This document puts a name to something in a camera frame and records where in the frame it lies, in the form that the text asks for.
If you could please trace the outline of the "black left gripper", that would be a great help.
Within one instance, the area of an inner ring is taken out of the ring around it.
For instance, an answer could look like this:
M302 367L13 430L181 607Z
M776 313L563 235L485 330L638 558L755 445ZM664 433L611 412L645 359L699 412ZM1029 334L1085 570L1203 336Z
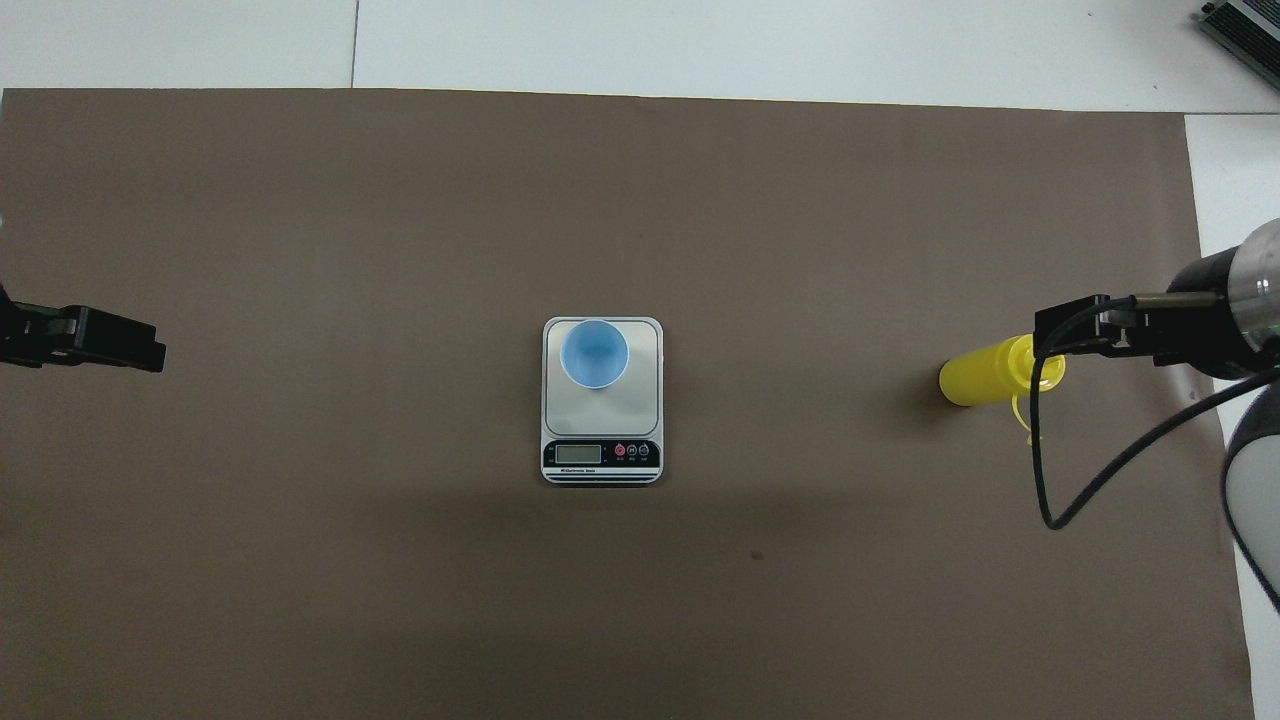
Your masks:
M13 304L0 287L1 363L15 366L77 366L79 361L160 373L166 346L155 325L88 306ZM67 338L72 338L72 356Z

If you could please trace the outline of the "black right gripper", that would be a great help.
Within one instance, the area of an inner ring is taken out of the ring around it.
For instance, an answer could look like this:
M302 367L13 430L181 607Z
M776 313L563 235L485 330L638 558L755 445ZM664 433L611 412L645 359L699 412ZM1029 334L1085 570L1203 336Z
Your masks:
M1265 369L1263 356L1252 348L1229 307L1229 278L1238 249L1228 249L1184 266L1170 282L1170 293L1212 292L1210 307L1187 310L1174 324L1174 337L1165 334L1123 333L1114 343L1114 328L1107 323L1108 295L1094 293L1033 315L1036 357L1097 354L1105 357L1149 357L1155 366L1188 364L1196 370L1224 380L1243 380Z

